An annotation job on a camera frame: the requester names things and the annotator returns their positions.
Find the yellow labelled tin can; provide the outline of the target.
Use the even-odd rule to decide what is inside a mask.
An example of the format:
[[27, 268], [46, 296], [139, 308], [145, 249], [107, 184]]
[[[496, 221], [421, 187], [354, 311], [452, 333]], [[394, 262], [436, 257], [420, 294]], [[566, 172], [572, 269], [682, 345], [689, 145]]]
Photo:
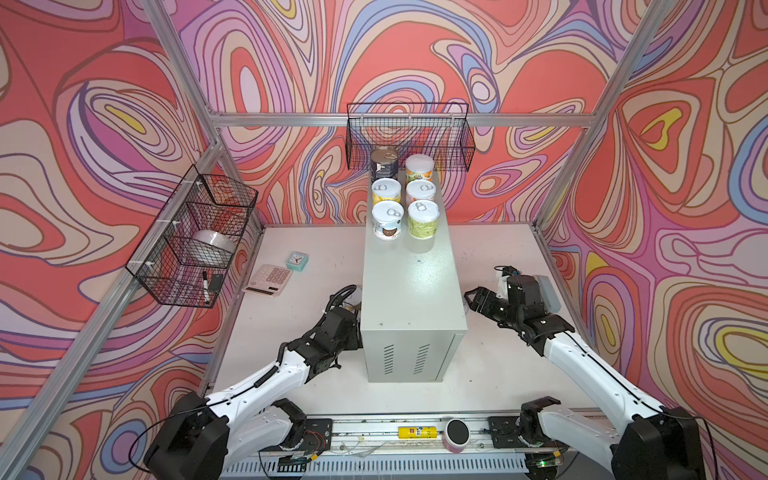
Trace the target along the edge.
[[375, 180], [371, 185], [371, 192], [374, 205], [383, 201], [401, 202], [402, 186], [396, 179], [382, 178]]

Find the pink labelled tin can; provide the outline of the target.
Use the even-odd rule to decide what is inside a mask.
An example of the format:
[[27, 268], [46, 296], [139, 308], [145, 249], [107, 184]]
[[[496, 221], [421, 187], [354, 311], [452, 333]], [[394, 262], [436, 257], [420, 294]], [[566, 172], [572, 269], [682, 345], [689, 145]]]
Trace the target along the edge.
[[433, 201], [437, 188], [430, 180], [416, 179], [407, 183], [405, 191], [406, 204], [410, 205], [418, 200]]

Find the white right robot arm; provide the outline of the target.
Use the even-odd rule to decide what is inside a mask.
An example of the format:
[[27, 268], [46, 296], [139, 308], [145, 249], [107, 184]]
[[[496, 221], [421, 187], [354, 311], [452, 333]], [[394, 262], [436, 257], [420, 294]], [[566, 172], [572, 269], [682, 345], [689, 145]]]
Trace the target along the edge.
[[500, 272], [505, 293], [482, 286], [469, 290], [469, 310], [516, 332], [573, 380], [610, 423], [604, 426], [545, 396], [522, 404], [511, 429], [517, 442], [531, 448], [565, 444], [617, 479], [705, 478], [699, 417], [664, 406], [600, 358], [571, 323], [549, 311], [536, 277], [511, 266]]

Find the green orange labelled can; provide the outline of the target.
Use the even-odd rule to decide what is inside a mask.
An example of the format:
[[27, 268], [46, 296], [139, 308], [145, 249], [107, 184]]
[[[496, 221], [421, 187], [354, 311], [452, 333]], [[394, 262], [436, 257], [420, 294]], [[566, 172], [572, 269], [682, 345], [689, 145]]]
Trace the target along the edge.
[[435, 162], [426, 154], [413, 154], [405, 160], [406, 178], [408, 182], [415, 180], [430, 181], [433, 176]]

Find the white labelled tin can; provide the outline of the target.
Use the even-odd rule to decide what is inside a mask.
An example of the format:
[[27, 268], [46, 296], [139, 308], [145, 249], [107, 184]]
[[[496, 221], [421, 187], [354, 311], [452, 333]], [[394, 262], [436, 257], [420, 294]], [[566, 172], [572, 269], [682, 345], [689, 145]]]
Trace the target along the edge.
[[399, 202], [384, 200], [372, 208], [373, 233], [381, 240], [394, 240], [401, 232], [404, 209]]

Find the yellow green tin can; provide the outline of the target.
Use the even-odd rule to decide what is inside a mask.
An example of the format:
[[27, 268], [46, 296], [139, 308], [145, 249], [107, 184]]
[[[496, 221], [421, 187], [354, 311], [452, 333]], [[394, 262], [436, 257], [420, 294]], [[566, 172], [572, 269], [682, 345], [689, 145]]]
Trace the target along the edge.
[[408, 207], [408, 231], [418, 240], [435, 236], [440, 218], [439, 206], [432, 200], [415, 200]]

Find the blue labelled tin can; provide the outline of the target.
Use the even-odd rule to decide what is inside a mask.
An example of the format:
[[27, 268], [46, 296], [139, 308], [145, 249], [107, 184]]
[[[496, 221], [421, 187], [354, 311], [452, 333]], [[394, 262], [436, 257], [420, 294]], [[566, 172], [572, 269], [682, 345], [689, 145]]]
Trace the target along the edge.
[[370, 155], [371, 181], [379, 179], [397, 179], [399, 154], [390, 147], [377, 147]]

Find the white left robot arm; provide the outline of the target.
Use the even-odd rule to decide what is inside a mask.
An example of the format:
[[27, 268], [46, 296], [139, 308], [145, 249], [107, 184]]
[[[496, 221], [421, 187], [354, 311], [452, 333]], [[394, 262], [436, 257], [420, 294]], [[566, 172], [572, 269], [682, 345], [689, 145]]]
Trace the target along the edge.
[[330, 308], [256, 373], [208, 397], [191, 393], [178, 400], [144, 453], [146, 470], [156, 479], [217, 479], [265, 448], [296, 448], [306, 415], [287, 394], [337, 368], [339, 355], [360, 344], [357, 315]]

